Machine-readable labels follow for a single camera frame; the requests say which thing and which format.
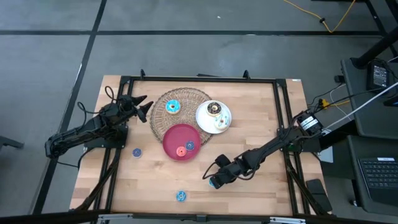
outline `pink plate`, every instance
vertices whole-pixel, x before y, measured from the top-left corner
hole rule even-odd
[[[185,143],[193,141],[193,150],[187,150],[185,156],[177,155],[177,148],[185,147]],[[176,161],[186,161],[194,158],[200,150],[200,136],[198,131],[189,124],[176,124],[166,131],[163,137],[163,149],[166,154]]]

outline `white plate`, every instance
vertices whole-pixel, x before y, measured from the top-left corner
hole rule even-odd
[[[229,128],[229,125],[231,125],[231,122],[229,122],[228,127],[226,127],[226,129],[224,129],[224,130],[220,130],[220,129],[216,128],[216,126],[214,125],[215,117],[210,116],[207,113],[207,105],[212,102],[218,103],[221,106],[221,113],[227,113],[229,115],[230,121],[232,122],[232,114],[231,114],[229,108],[224,103],[222,103],[220,101],[216,101],[216,100],[209,100],[209,101],[202,103],[198,107],[197,115],[196,115],[197,123],[198,123],[199,127],[202,128],[202,130],[206,131],[207,133],[210,133],[210,134],[223,133],[224,131],[226,131]]]

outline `yellow cable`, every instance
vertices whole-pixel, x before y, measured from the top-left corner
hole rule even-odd
[[[337,29],[337,27],[340,26],[340,24],[343,22],[343,20],[344,20],[345,17],[347,16],[348,12],[349,12],[349,11],[351,10],[351,8],[353,7],[355,1],[356,1],[356,0],[353,0],[353,2],[351,3],[351,5],[349,5],[349,8],[347,9],[346,13],[343,15],[343,17],[340,19],[339,23],[337,23],[337,26],[336,26],[333,30],[330,30],[330,29],[329,29],[329,27],[328,27],[328,25],[326,24],[325,21],[322,22],[322,24],[326,27],[326,29],[329,31],[329,33],[333,33],[333,32]],[[322,19],[320,16],[316,15],[315,13],[310,12],[310,11],[307,11],[307,10],[305,10],[305,9],[302,9],[301,7],[298,7],[297,5],[291,3],[291,2],[288,1],[288,0],[284,0],[284,2],[287,2],[287,3],[291,4],[292,6],[296,7],[297,9],[300,9],[300,10],[303,11],[303,12],[306,12],[306,13],[308,13],[308,14],[313,15],[313,16],[317,17],[318,19]]]
[[[341,102],[341,103],[337,103],[337,104],[331,105],[331,106],[339,106],[339,105],[343,105],[343,104],[348,103],[348,102],[349,102],[349,100]]]

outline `white cable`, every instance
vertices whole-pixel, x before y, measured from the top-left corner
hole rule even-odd
[[[394,57],[393,59],[390,59],[388,62],[390,62],[390,61],[392,61],[392,60],[394,60],[394,59],[397,59],[398,58],[398,56],[396,56],[396,57]]]
[[[364,104],[362,104],[359,108],[356,108],[354,111],[352,111],[351,113],[347,114],[345,117],[339,119],[338,121],[335,121],[333,124],[327,126],[325,129],[328,129],[330,127],[332,127],[333,125],[339,123],[340,121],[346,119],[348,116],[356,113],[357,111],[359,111],[360,109],[362,109],[362,107],[366,106],[368,103],[372,102],[374,99],[376,99],[377,97],[383,95],[385,92],[389,91],[390,89],[394,88],[396,85],[398,85],[398,82],[394,83],[392,86],[390,86],[389,88],[386,88],[385,90],[383,90],[381,93],[377,94],[376,96],[374,96],[373,98],[371,98],[370,100],[368,100],[367,102],[365,102]]]
[[[345,84],[344,84],[344,85],[341,85],[341,86],[339,86],[339,87],[337,87],[337,88],[335,88],[334,90],[332,90],[332,91],[330,92],[330,100],[331,100],[331,102],[334,102],[333,97],[331,97],[331,93],[333,93],[333,91],[339,89],[339,88],[342,87],[342,86],[345,86]],[[343,114],[345,114],[345,115],[347,116],[347,114],[346,114],[340,107],[338,107],[337,105],[335,105],[335,107],[337,107],[337,109],[339,109],[341,112],[343,112]]]

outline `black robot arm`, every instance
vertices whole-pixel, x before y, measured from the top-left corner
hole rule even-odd
[[[89,119],[82,126],[51,136],[45,143],[45,155],[54,159],[66,153],[71,147],[94,139],[117,139],[118,135],[121,134],[117,127],[132,116],[138,116],[145,123],[147,121],[146,114],[153,101],[139,108],[137,108],[137,105],[143,102],[146,97],[121,95],[115,103],[111,102],[102,107],[94,118]]]
[[[292,151],[301,151],[304,147],[316,145],[314,143],[318,142],[318,139],[315,137],[321,135],[321,129],[322,125],[316,117],[309,111],[303,111],[293,118],[288,128],[278,129],[277,137],[260,148],[243,152],[235,157],[233,162],[229,161],[224,154],[218,156],[211,165],[218,165],[218,171],[206,176],[210,166],[203,175],[203,179],[210,177],[216,189],[236,179],[250,180],[266,157],[279,149],[288,147]]]

